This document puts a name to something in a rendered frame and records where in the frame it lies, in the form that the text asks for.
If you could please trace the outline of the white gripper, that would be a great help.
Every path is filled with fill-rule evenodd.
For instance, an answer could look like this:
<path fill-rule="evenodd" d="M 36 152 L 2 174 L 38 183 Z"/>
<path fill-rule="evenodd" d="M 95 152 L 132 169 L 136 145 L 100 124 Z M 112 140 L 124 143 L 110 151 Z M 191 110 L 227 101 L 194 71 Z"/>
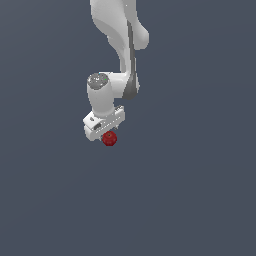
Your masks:
<path fill-rule="evenodd" d="M 125 120 L 125 111 L 122 105 L 115 108 L 114 112 L 106 117 L 99 118 L 90 112 L 84 119 L 84 131 L 90 141 L 101 139 L 102 135 L 111 129 L 117 129 Z"/>

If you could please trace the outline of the small red ball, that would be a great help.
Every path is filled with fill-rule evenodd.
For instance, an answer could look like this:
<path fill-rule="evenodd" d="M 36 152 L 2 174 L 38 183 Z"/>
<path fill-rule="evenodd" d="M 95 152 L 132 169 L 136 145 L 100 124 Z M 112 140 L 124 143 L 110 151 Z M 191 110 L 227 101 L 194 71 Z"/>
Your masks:
<path fill-rule="evenodd" d="M 102 141 L 106 146 L 113 146 L 117 142 L 117 135 L 113 131 L 107 131 L 103 134 Z"/>

